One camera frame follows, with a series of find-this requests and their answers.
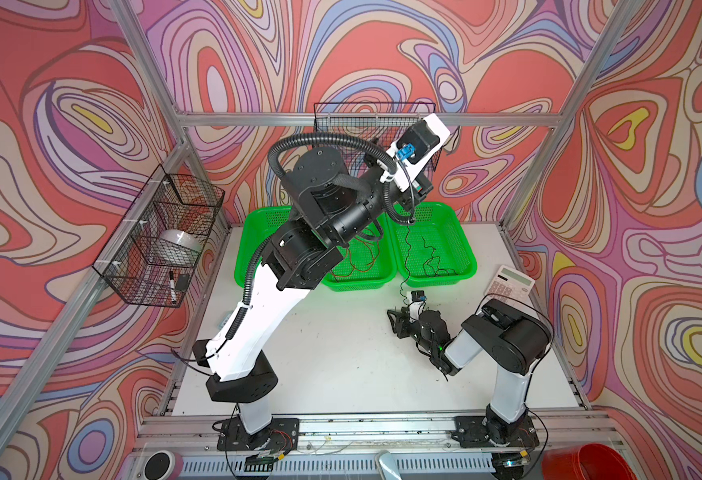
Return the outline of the red bucket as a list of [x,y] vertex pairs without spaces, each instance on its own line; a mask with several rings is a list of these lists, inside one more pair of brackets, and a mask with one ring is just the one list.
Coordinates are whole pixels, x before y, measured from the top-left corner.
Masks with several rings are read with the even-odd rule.
[[544,479],[630,479],[622,457],[602,444],[551,450],[542,460]]

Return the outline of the right green plastic basket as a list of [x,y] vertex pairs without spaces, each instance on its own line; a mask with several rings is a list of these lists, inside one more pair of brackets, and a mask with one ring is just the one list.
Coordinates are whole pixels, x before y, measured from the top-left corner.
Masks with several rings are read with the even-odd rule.
[[417,206],[415,223],[402,225],[385,216],[402,287],[423,290],[472,278],[478,263],[455,211],[446,204]]

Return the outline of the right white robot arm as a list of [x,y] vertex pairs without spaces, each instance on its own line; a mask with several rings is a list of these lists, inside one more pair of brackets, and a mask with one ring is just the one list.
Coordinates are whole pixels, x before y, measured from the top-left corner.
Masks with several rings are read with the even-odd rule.
[[527,405],[533,371],[549,352],[549,327],[528,313],[490,298],[452,336],[438,310],[425,307],[423,293],[387,318],[399,339],[411,339],[420,354],[446,377],[455,376],[481,354],[496,366],[495,387],[485,413],[457,416],[453,440],[463,448],[535,447]]

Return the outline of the middle green plastic basket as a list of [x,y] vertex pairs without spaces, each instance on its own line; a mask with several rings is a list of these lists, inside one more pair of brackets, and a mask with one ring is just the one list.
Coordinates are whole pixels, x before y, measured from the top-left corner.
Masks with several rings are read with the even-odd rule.
[[362,238],[354,238],[348,247],[340,247],[342,261],[322,283],[335,292],[375,290],[397,275],[391,242],[391,227],[381,216],[366,227]]

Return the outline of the green plastic basket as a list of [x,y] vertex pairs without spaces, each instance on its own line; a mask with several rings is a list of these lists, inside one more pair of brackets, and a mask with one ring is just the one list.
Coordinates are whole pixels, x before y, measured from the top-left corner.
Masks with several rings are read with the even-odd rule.
[[354,238],[348,247],[340,247],[342,261],[322,283],[335,292],[375,290],[397,275],[391,242],[391,227],[381,216],[366,227],[362,238]]
[[257,247],[290,217],[290,206],[264,207],[245,219],[234,269],[234,280],[244,287],[246,272]]
[[478,263],[455,211],[446,204],[417,206],[415,223],[402,225],[385,216],[402,287],[423,290],[472,278]]

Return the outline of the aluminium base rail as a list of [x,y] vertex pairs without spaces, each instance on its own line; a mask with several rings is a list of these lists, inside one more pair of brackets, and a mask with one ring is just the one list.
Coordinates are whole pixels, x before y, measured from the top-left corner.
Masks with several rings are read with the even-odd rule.
[[224,420],[213,416],[160,417],[146,421],[119,476],[144,479],[152,458],[169,457],[174,479],[377,479],[384,455],[405,479],[489,478],[501,456],[521,451],[524,476],[541,476],[541,454],[599,443],[636,465],[615,422],[596,410],[538,409],[532,427],[507,446],[464,447],[456,412],[305,414],[295,446],[271,466],[246,466],[247,453],[224,452]]

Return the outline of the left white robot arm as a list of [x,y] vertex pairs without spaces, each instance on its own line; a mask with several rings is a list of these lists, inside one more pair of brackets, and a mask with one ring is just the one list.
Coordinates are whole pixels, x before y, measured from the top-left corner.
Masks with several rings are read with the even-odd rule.
[[236,404],[249,436],[270,430],[268,396],[278,377],[263,348],[290,311],[344,259],[352,240],[375,240],[387,214],[413,222],[394,204],[415,207],[415,182],[443,147],[448,132],[424,122],[408,128],[388,149],[348,134],[310,132],[288,136],[268,151],[269,167],[292,200],[290,218],[255,248],[241,301],[206,345],[212,400]]

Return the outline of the left green plastic basket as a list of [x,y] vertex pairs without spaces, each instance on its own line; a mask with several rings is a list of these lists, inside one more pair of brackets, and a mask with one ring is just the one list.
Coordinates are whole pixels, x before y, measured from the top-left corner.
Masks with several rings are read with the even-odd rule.
[[264,207],[245,219],[234,269],[234,280],[244,287],[246,272],[257,247],[290,217],[290,206]]

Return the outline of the grey round speaker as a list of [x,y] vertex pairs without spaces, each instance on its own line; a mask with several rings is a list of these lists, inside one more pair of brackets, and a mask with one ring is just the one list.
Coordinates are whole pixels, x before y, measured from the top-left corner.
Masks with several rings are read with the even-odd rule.
[[144,463],[142,475],[146,480],[170,480],[176,477],[178,461],[169,451],[153,453]]

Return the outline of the white pink calculator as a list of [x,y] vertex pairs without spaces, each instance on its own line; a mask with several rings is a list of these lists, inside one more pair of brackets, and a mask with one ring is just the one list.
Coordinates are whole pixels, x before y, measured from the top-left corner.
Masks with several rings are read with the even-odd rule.
[[485,294],[504,301],[515,300],[529,304],[534,286],[533,278],[512,267],[502,265],[490,281]]

